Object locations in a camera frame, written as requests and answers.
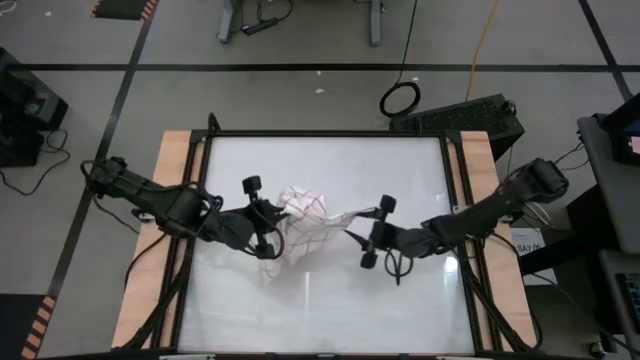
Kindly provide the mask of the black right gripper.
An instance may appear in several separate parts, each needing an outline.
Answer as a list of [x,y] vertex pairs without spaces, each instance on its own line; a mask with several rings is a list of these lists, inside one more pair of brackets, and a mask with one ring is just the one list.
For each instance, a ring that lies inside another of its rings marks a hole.
[[367,238],[350,230],[345,233],[353,238],[364,251],[360,266],[371,269],[377,261],[377,250],[397,250],[407,258],[423,258],[435,253],[435,238],[423,228],[404,229],[386,221],[394,212],[396,199],[383,195],[378,207],[356,213],[357,217],[373,219]]

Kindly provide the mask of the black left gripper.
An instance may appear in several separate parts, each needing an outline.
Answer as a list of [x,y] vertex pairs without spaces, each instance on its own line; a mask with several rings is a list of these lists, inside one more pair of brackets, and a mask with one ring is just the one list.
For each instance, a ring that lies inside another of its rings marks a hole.
[[245,178],[242,187],[249,198],[244,208],[223,211],[224,198],[214,196],[216,210],[221,214],[224,242],[230,248],[246,251],[260,260],[274,260],[276,251],[266,235],[275,232],[276,226],[288,218],[288,213],[284,207],[259,196],[262,182],[258,175]]

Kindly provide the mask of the white red-checked towel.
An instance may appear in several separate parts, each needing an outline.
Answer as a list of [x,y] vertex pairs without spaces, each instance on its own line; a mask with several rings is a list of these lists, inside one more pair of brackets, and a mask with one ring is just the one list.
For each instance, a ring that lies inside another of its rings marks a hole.
[[284,250],[278,259],[260,263],[259,273],[264,283],[275,280],[282,270],[296,265],[304,256],[327,247],[352,224],[358,213],[355,210],[331,215],[323,194],[296,186],[280,193],[277,206],[286,214],[277,224],[283,235]]

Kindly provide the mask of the light wooden side board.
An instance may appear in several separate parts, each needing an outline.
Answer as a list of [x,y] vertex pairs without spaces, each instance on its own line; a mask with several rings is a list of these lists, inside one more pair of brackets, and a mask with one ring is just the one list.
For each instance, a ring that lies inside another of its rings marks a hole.
[[[499,185],[488,135],[479,131],[455,132],[448,143],[456,201],[461,209],[488,195]],[[484,258],[471,259],[476,276],[485,278],[493,302],[509,325],[529,346],[537,342],[536,331],[525,294],[518,256],[508,225],[500,223],[485,242]]]
[[[176,185],[199,178],[204,144],[190,131],[166,131],[154,158],[152,180]],[[140,259],[129,273],[112,340],[114,348],[129,341],[147,320],[175,278],[183,262],[188,241],[163,237],[153,222],[143,224],[134,254]]]

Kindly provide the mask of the black perforated computer case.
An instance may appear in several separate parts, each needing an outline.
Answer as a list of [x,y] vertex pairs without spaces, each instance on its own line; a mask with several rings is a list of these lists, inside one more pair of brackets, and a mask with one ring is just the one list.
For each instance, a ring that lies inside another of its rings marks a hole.
[[483,131],[497,162],[525,130],[516,117],[513,101],[502,94],[470,100],[392,119],[390,131],[426,133],[437,131]]

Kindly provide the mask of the white paper sheet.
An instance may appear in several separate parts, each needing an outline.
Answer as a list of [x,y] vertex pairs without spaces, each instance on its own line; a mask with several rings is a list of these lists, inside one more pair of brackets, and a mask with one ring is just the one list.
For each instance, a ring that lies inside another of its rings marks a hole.
[[[512,239],[520,256],[545,247],[542,233],[538,228],[512,228]],[[557,283],[557,278],[553,269],[539,271],[533,275],[523,277],[526,287],[545,286],[550,283]]]

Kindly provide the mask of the black power strip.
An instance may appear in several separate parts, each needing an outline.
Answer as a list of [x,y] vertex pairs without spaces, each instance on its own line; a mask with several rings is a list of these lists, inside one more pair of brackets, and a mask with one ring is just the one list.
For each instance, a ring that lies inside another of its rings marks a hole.
[[245,35],[250,36],[250,35],[259,33],[261,31],[264,31],[266,29],[272,28],[276,26],[278,23],[279,23],[279,19],[274,17],[268,20],[260,21],[259,23],[254,25],[245,25],[241,28],[241,31]]

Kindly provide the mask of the grey desk leg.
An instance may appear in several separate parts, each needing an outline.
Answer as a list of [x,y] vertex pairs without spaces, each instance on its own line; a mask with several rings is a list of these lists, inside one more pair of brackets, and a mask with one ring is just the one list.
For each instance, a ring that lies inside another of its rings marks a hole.
[[369,0],[370,45],[372,47],[379,46],[381,43],[382,13],[382,0]]
[[227,44],[237,32],[236,26],[243,24],[241,19],[243,8],[244,0],[223,0],[222,15],[216,35],[221,44]]

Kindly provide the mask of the black desk base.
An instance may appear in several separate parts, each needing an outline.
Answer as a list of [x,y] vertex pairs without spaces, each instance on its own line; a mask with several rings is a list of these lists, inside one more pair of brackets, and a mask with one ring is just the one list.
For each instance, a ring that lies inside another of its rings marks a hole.
[[598,185],[584,192],[566,207],[572,232],[557,242],[520,257],[522,275],[547,270],[575,258],[597,254],[603,249],[619,250],[610,213]]

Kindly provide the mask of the grey desk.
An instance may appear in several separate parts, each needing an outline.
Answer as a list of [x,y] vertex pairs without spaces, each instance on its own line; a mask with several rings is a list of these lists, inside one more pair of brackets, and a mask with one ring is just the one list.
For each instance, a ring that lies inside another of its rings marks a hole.
[[580,118],[577,125],[619,246],[640,254],[640,166],[614,160],[609,136],[595,118]]

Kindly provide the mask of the grey side table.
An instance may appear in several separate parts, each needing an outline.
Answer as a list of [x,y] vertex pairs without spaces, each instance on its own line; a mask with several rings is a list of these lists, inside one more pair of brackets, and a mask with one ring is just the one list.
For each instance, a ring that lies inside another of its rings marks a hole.
[[607,292],[611,298],[616,321],[627,344],[640,351],[640,334],[634,331],[622,298],[617,274],[640,273],[640,255],[629,255],[613,250],[602,250],[598,254]]

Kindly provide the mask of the black orange-striped floor mat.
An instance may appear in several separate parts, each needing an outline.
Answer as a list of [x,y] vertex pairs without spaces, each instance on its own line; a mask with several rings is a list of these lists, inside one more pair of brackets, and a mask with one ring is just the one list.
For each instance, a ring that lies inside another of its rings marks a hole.
[[159,0],[98,0],[91,11],[92,18],[146,21]]
[[0,293],[0,360],[35,360],[47,332],[56,298]]

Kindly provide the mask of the black equipment box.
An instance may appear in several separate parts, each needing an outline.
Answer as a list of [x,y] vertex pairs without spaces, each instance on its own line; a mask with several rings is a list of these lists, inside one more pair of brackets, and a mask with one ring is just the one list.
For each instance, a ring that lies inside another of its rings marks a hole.
[[0,168],[31,167],[45,141],[60,128],[67,102],[0,47]]

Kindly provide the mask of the black monitor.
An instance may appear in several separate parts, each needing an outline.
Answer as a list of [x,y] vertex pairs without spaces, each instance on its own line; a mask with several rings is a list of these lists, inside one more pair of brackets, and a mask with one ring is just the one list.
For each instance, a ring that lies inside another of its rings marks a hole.
[[616,162],[640,166],[640,150],[633,148],[633,139],[640,138],[640,130],[631,129],[636,122],[640,122],[640,92],[598,121],[609,137]]

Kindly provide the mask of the black aluminium table frame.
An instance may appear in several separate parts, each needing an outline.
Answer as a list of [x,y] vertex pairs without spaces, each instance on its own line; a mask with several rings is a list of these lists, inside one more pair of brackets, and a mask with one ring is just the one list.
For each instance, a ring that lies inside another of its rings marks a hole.
[[[200,140],[200,135],[201,132],[199,130],[180,130],[180,131],[190,131],[198,140]],[[408,133],[395,133],[395,134],[391,134],[389,132],[385,132],[385,131],[372,131],[372,132],[368,132],[368,131],[356,131],[356,130],[349,130],[349,131],[338,131],[338,130],[309,130],[309,131],[303,131],[303,130],[273,130],[273,131],[267,131],[267,130],[260,130],[258,132],[260,135],[265,135],[265,136],[273,136],[279,139],[282,139],[288,135],[291,136],[299,136],[299,137],[305,137],[305,138],[309,138],[309,137],[318,137],[318,138],[327,138],[327,137],[333,137],[333,138],[364,138],[368,135],[372,135],[374,137],[377,138],[391,138],[391,137],[395,137],[395,138],[409,138],[410,135]],[[150,166],[150,165],[154,165],[155,166],[155,161],[154,158],[157,156],[158,151],[160,149],[160,145],[161,143],[156,146],[154,148],[154,152],[151,153],[150,156],[146,157],[144,159],[144,165],[146,167]],[[202,162],[201,162],[201,166],[200,166],[200,172],[199,172],[199,176],[200,173],[203,171],[203,167],[204,167],[204,155],[202,154]],[[537,341],[538,339],[541,338],[541,333],[537,330],[537,323],[534,321],[533,316],[532,317],[532,321],[534,323],[534,327],[535,327],[535,331],[536,331],[536,338]]]

